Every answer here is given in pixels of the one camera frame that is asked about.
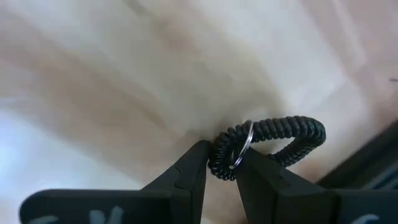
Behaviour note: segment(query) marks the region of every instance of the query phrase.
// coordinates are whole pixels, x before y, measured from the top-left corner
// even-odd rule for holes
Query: metal key ring
[[[236,159],[235,163],[233,165],[229,166],[230,169],[237,168],[237,166],[241,163],[241,161],[243,159],[243,154],[249,149],[249,146],[250,146],[251,140],[253,139],[253,134],[254,134],[253,125],[254,125],[254,122],[250,121],[248,138],[246,138],[246,141],[244,142],[242,151],[239,153],[238,158]]]

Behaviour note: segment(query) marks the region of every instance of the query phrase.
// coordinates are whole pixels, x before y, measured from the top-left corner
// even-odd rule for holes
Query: light wood grain
[[[319,179],[398,116],[397,9],[392,0],[3,1],[1,216],[17,223],[23,198],[49,187],[139,189],[197,140],[246,119],[323,122],[325,145],[290,168]],[[203,217],[244,222],[236,183],[208,175]]]

